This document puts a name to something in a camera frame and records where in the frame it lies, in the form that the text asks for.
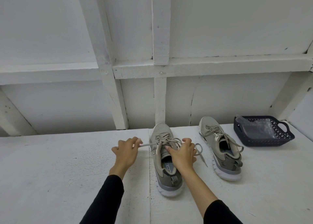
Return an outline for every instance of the forearm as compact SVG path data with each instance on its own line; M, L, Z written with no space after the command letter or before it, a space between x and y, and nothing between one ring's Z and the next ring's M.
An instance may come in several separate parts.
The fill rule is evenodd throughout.
M218 198L193 169L185 169L181 174L196 202L201 216L204 217L208 206L215 200L218 200Z
M109 175L80 223L114 223L123 193L121 178Z

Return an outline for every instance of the sneaker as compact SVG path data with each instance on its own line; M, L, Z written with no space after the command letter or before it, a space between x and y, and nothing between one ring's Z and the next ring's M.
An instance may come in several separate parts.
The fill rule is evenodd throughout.
M213 151L213 169L222 179L237 181L241 179L241 152L244 147L226 134L218 122L212 117L200 120L200 135Z
M157 124L150 136L152 158L157 175L158 191L165 197L174 197L182 192L182 176L172 162L165 145L178 150L182 141L173 138L171 129L165 123Z

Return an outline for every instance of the basket handle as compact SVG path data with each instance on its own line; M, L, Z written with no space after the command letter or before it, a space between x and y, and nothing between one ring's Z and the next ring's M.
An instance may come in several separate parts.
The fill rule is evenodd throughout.
M278 123L284 124L284 125L285 125L285 127L287 128L287 131L282 130L284 133L289 133L289 132L290 132L290 129L289 129L289 126L288 126L288 124L287 124L287 123L282 122L282 121L278 121Z

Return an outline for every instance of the white tabletop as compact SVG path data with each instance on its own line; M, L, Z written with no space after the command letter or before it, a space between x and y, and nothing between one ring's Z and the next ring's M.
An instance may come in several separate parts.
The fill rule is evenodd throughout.
M232 124L222 127L241 144ZM146 143L151 131L0 138L0 223L79 223L114 164L111 147L133 136ZM208 168L198 159L196 172L243 223L312 223L313 142L291 131L296 138L281 147L245 147L243 178L229 182L214 173L212 152L197 126L172 128L175 137L202 144ZM187 187L165 198L155 182L148 148L140 148L123 180L116 223L203 222Z

